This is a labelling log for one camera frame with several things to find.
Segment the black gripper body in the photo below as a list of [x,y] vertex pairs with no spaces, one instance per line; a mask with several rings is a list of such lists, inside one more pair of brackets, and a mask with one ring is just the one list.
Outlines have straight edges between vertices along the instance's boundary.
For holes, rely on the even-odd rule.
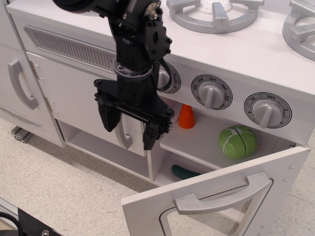
[[158,95],[152,75],[144,78],[118,76],[116,81],[96,79],[95,100],[108,107],[115,107],[145,124],[159,123],[161,134],[171,130],[175,113]]

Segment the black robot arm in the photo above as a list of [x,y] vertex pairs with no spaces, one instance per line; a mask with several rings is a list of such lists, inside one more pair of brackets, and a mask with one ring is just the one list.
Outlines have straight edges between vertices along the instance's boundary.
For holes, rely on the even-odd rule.
[[[115,81],[97,79],[95,99],[103,125],[113,131],[125,114],[145,124],[143,143],[151,150],[171,129],[174,111],[158,92],[172,86],[173,76],[164,61],[172,40],[163,26],[158,0],[57,0],[56,6],[72,12],[93,11],[107,18],[116,42]],[[159,71],[169,74],[159,83]]]

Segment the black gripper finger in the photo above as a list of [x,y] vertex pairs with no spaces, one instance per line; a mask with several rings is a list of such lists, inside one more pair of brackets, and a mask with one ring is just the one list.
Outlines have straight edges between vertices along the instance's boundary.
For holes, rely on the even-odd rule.
[[159,123],[151,121],[145,125],[143,134],[144,150],[151,150],[156,140],[161,137],[161,130]]
[[108,107],[98,103],[98,111],[104,128],[111,132],[118,125],[121,119],[121,112],[115,107]]

